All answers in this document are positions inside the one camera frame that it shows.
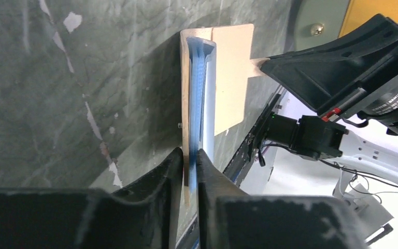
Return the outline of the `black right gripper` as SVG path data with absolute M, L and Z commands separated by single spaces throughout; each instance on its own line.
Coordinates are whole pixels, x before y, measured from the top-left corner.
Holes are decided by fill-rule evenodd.
M 365 97 L 357 116 L 398 135 L 398 24 L 390 18 L 377 14 L 334 41 L 272 56 L 260 70 L 318 115 Z

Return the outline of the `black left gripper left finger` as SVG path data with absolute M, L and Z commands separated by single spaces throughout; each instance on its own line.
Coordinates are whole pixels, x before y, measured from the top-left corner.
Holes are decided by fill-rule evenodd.
M 0 248 L 174 248 L 183 154 L 108 193 L 0 188 Z

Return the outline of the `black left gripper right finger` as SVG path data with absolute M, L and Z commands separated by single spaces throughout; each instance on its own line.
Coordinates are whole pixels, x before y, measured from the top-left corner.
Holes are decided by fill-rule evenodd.
M 253 196 L 196 156 L 201 248 L 366 248 L 358 219 L 333 197 Z

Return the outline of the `beige leather card holder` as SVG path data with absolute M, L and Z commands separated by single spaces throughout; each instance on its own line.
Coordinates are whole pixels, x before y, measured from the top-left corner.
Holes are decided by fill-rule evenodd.
M 244 119 L 248 78 L 264 76 L 259 66 L 266 58 L 251 59 L 254 25 L 202 27 L 180 32 L 182 150 L 188 160 L 191 65 L 188 62 L 188 38 L 201 38 L 217 45 L 217 82 L 214 87 L 216 108 L 214 134 L 220 134 Z

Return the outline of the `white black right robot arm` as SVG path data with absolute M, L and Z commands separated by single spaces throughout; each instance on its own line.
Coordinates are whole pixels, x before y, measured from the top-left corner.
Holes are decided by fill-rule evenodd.
M 398 136 L 398 23 L 377 14 L 337 40 L 268 57 L 260 72 L 315 112 L 299 120 L 274 117 L 266 138 L 275 146 L 398 185 L 398 153 L 338 123 L 357 115 L 357 128 L 376 120 Z

